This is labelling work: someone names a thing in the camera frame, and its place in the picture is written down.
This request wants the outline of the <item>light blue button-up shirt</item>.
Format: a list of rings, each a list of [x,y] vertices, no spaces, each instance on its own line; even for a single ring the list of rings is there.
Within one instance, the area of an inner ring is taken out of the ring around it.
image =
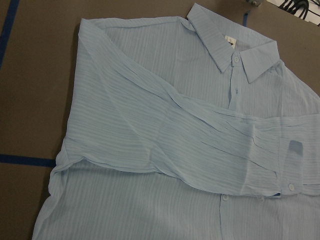
[[[82,19],[35,240],[317,240],[320,98],[199,4]]]

